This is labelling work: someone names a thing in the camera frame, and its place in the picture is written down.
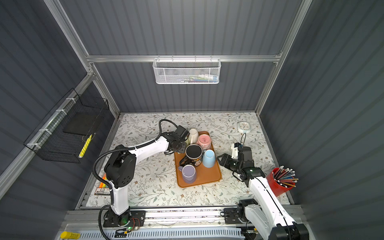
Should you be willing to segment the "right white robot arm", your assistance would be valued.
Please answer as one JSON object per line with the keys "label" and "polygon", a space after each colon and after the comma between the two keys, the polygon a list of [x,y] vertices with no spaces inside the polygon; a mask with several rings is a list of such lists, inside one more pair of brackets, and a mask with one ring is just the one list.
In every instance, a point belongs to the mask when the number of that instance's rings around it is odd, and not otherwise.
{"label": "right white robot arm", "polygon": [[237,214],[243,222],[250,222],[264,240],[308,240],[309,231],[298,224],[281,205],[264,172],[255,167],[249,147],[233,149],[234,159],[228,154],[217,156],[220,166],[230,170],[233,176],[244,183],[253,199],[240,200]]}

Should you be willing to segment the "black mug red inside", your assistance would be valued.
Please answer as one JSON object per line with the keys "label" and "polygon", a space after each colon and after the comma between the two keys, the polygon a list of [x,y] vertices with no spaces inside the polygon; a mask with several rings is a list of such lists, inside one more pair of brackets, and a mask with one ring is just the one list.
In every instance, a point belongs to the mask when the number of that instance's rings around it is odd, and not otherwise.
{"label": "black mug red inside", "polygon": [[192,165],[198,167],[202,163],[203,149],[197,144],[186,148],[185,156],[179,161],[179,166]]}

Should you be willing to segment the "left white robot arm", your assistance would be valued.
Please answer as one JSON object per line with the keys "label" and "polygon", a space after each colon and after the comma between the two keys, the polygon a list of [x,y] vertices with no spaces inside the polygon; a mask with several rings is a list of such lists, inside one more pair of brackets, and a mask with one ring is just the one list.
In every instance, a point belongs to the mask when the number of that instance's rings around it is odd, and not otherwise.
{"label": "left white robot arm", "polygon": [[189,135],[186,128],[161,119],[159,133],[153,140],[132,147],[119,145],[96,159],[92,174],[108,187],[111,196],[111,203],[103,207],[107,209],[104,227],[131,228],[143,222],[131,214],[128,200],[128,184],[133,180],[136,165],[158,153],[185,153]]}

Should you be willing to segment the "orange plastic tray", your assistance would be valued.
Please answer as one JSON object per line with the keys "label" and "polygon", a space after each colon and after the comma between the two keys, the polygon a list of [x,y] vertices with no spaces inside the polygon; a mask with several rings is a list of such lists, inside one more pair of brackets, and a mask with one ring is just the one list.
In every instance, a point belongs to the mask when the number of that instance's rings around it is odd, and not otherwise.
{"label": "orange plastic tray", "polygon": [[[207,131],[200,131],[199,135],[202,135],[202,134],[207,134],[207,135],[210,136],[210,134]],[[182,179],[181,172],[178,170],[179,161],[184,156],[185,156],[185,153],[184,154],[175,153],[176,174],[177,174],[177,182],[178,182],[179,187],[187,188],[187,187],[192,187],[192,186],[196,186],[196,185],[213,183],[213,182],[219,181],[222,178],[222,174],[221,174],[221,171],[220,171],[219,164],[217,163],[217,160],[215,162],[215,165],[212,168],[206,168],[203,165],[203,156],[202,156],[202,163],[198,167],[195,167],[196,173],[197,173],[196,181],[194,183],[192,183],[192,184],[185,183],[183,181],[183,179]]]}

